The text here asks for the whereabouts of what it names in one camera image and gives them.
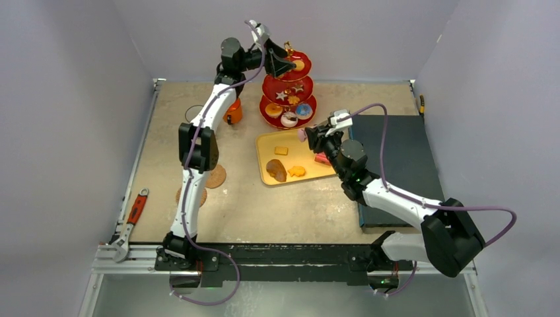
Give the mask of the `red white cake slice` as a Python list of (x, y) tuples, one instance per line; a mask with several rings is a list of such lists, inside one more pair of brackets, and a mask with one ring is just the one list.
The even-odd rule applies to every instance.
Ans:
[(314, 161), (326, 166), (331, 166), (332, 164), (330, 163), (330, 161), (328, 160), (327, 156), (325, 155), (325, 153), (318, 153), (315, 154), (314, 156)]

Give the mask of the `blue glazed donut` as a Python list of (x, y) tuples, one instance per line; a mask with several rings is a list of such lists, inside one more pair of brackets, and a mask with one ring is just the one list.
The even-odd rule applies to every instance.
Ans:
[(312, 117), (314, 111), (311, 105), (307, 103), (302, 103), (296, 107), (295, 114), (299, 120), (308, 120), (309, 118)]

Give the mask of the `orange fish cookie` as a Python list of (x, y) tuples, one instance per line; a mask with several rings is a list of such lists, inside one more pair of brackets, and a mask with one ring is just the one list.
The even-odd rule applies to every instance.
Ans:
[(303, 166), (293, 166), (288, 169), (288, 173), (291, 177), (301, 177), (306, 174), (306, 169)]

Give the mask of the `square scalloped biscuit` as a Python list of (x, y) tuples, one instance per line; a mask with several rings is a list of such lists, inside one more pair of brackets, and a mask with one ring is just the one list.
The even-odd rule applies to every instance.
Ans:
[(275, 147), (274, 148), (275, 155), (287, 156), (289, 154), (288, 147)]

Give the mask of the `white iced star cookie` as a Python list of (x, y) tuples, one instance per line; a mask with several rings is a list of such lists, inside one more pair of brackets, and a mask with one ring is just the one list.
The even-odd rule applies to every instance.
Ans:
[(275, 94), (276, 94), (275, 99), (282, 100), (282, 101), (284, 101), (289, 96), (284, 90), (280, 92), (276, 92)]

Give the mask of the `gingerbread star cookie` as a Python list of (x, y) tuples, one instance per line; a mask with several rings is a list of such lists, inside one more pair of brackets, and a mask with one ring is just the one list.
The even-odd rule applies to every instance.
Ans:
[(294, 94), (300, 94), (304, 92), (304, 85), (303, 84), (295, 84), (294, 86), (291, 87), (291, 90), (293, 91)]

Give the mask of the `brown swirl cookie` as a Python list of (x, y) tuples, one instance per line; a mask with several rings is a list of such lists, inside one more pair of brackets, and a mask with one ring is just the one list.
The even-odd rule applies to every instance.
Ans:
[(295, 95), (288, 96), (287, 101), (290, 105), (296, 105), (300, 103), (300, 98)]

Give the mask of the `red three tier stand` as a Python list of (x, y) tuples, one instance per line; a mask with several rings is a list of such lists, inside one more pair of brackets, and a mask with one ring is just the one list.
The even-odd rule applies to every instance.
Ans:
[[(260, 113), (263, 116), (264, 120), (271, 126), (279, 128), (279, 129), (293, 129), (293, 128), (298, 128), (298, 127), (302, 127), (307, 123), (310, 123), (312, 118), (315, 115), (316, 112), (316, 108), (317, 108), (317, 101), (315, 99), (315, 97), (313, 96), (313, 88), (314, 88), (314, 81), (312, 80), (312, 78), (310, 77), (310, 71), (312, 69), (312, 61), (311, 59), (304, 53), (298, 50), (293, 49), (292, 45), (290, 42), (285, 42), (284, 43), (284, 48), (287, 51), (287, 60), (293, 62), (296, 59), (301, 59), (303, 60), (303, 62), (305, 62), (306, 67), (304, 68), (304, 70), (300, 71), (300, 72), (296, 72), (296, 71), (289, 71), (287, 73), (285, 73), (284, 75), (281, 75), (279, 77), (272, 77), (270, 75), (266, 75), (265, 79), (263, 80), (263, 84), (262, 84), (262, 99), (260, 101)], [(295, 84), (303, 84), (304, 85), (304, 92), (300, 93), (300, 94), (294, 94), (293, 91), (291, 90), (291, 87), (294, 86)], [(307, 103), (309, 105), (311, 105), (314, 114), (312, 115), (311, 118), (309, 118), (308, 120), (298, 120), (298, 124), (295, 127), (292, 128), (286, 128), (283, 127), (281, 125), (280, 122), (280, 118), (281, 116), (279, 116), (278, 118), (270, 118), (265, 114), (264, 108), (269, 104), (269, 103), (274, 103), (274, 104), (278, 104), (282, 107), (284, 107), (283, 113), (284, 112), (295, 112), (296, 107), (299, 104), (296, 105), (290, 105), (287, 101), (287, 98), (282, 101), (282, 100), (276, 100), (276, 92), (280, 92), (284, 90), (289, 96), (291, 95), (295, 95), (298, 96), (300, 98), (300, 103)]]

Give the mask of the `pink handled metal tongs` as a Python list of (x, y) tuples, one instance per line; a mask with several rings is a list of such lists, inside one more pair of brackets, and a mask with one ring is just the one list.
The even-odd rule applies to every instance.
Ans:
[(307, 140), (307, 134), (305, 129), (298, 129), (297, 130), (297, 136), (298, 136), (298, 140), (300, 142), (305, 142)]

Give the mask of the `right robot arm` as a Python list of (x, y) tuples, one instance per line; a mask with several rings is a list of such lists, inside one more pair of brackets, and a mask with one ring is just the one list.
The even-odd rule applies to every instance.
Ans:
[(328, 125), (321, 125), (297, 134), (313, 153), (325, 154), (351, 201), (389, 213), (419, 230), (419, 234), (383, 233), (371, 244), (369, 271), (386, 269), (398, 261), (416, 261), (456, 277), (484, 249), (485, 241), (476, 225), (458, 210), (459, 201), (441, 202), (409, 192), (395, 194), (395, 187), (367, 169), (367, 155), (360, 142), (343, 140), (341, 131), (329, 131)]

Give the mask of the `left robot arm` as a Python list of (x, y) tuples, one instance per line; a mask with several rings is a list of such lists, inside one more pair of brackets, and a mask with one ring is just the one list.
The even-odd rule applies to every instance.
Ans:
[(296, 67), (288, 56), (286, 48), (270, 39), (256, 40), (247, 50), (236, 38), (227, 38), (221, 43), (221, 62), (217, 66), (211, 95), (199, 114), (178, 129), (183, 184), (176, 216), (162, 243), (162, 260), (170, 260), (181, 270), (191, 269), (196, 264), (200, 202), (205, 182), (219, 161), (216, 130), (249, 81), (245, 72), (265, 70), (268, 75), (278, 77)]

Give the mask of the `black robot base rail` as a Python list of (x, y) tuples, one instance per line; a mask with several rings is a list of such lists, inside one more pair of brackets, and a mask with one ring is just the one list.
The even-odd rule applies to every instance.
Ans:
[(155, 270), (192, 274), (202, 287), (225, 281), (340, 282), (349, 286), (377, 283), (395, 271), (409, 273), (411, 261), (381, 260), (369, 244), (203, 243), (185, 256), (156, 249)]

